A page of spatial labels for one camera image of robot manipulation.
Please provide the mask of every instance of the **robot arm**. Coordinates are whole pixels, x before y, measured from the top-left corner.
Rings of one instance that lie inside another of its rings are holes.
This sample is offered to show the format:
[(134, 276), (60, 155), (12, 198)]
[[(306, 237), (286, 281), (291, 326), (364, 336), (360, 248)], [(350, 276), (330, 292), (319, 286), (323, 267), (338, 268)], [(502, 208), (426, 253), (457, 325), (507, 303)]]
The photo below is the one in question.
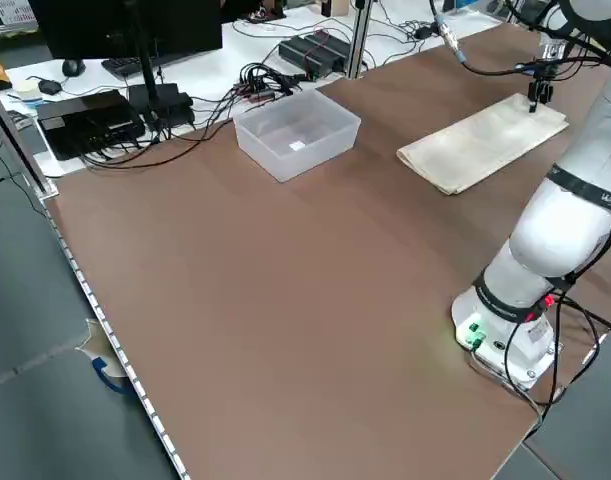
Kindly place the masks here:
[[(566, 28), (575, 28), (611, 52), (611, 0), (558, 3), (564, 15), (561, 25), (569, 23)], [(550, 26), (561, 22), (553, 16), (548, 20)], [(544, 313), (552, 303), (548, 294), (555, 289), (566, 293), (610, 243), (611, 77), (510, 238), (455, 299), (457, 341), (472, 349), (476, 332), (476, 338), (484, 339), (476, 342), (477, 357), (522, 388), (530, 388), (555, 360), (558, 347)]]

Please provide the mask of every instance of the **computer mouse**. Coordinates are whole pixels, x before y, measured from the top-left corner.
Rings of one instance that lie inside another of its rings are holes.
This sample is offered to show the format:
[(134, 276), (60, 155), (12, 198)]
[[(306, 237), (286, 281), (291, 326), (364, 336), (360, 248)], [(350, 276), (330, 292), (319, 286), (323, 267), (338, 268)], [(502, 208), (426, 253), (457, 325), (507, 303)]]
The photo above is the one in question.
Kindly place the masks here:
[(85, 71), (82, 60), (63, 60), (63, 75), (66, 77), (78, 77)]

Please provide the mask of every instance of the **white cloth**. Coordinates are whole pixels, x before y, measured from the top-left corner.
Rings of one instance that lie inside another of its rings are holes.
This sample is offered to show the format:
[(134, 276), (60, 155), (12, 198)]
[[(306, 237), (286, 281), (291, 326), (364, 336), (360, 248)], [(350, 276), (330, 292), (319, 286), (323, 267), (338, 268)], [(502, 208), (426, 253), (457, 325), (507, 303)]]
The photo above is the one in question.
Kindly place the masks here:
[(519, 93), (398, 150), (398, 158), (447, 195), (460, 193), (568, 126), (545, 105), (529, 113)]

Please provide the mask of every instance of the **clear plastic box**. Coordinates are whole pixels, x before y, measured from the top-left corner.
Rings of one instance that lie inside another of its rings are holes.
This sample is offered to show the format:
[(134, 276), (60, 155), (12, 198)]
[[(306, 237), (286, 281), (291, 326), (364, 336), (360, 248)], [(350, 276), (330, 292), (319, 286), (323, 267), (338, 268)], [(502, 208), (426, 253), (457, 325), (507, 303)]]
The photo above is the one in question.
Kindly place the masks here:
[(361, 119), (317, 90), (234, 117), (238, 146), (285, 182), (354, 146)]

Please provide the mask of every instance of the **black box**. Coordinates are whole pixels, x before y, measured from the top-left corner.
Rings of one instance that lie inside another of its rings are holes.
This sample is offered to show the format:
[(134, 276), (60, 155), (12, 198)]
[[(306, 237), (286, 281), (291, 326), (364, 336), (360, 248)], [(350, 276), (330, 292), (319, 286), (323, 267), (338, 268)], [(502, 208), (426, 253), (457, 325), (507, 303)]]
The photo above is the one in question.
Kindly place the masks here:
[(38, 124), (58, 160), (132, 142), (145, 126), (118, 90), (39, 105)]
[(337, 53), (321, 47), (319, 42), (294, 37), (278, 45), (278, 54), (315, 78), (343, 71), (345, 61)]

